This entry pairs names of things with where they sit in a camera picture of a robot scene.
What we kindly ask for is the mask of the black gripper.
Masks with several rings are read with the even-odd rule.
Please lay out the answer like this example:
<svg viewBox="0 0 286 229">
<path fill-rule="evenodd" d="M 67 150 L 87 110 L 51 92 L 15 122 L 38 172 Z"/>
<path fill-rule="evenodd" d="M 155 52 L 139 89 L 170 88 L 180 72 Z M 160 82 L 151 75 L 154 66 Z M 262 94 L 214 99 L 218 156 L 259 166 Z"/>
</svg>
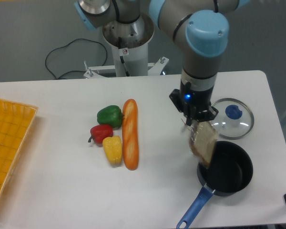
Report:
<svg viewBox="0 0 286 229">
<path fill-rule="evenodd" d="M 204 91 L 192 89 L 190 82 L 180 83 L 180 89 L 174 89 L 169 98 L 176 109 L 184 114 L 185 124 L 191 126 L 193 121 L 206 122 L 214 120 L 218 110 L 211 106 L 213 88 Z"/>
</svg>

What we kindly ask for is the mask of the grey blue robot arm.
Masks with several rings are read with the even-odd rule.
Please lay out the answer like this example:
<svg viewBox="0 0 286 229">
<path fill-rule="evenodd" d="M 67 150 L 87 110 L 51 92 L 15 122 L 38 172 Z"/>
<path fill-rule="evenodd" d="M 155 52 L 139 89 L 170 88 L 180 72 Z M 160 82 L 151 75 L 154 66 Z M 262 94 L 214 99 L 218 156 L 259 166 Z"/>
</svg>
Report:
<svg viewBox="0 0 286 229">
<path fill-rule="evenodd" d="M 229 23 L 225 14 L 244 6 L 244 0 L 153 0 L 149 13 L 137 0 L 78 0 L 74 6 L 88 30 L 102 28 L 112 46 L 116 73 L 132 76 L 147 72 L 147 55 L 129 55 L 151 40 L 159 28 L 183 52 L 180 88 L 170 94 L 186 124 L 211 121 L 218 110 L 211 95 L 223 53 L 228 44 Z"/>
</svg>

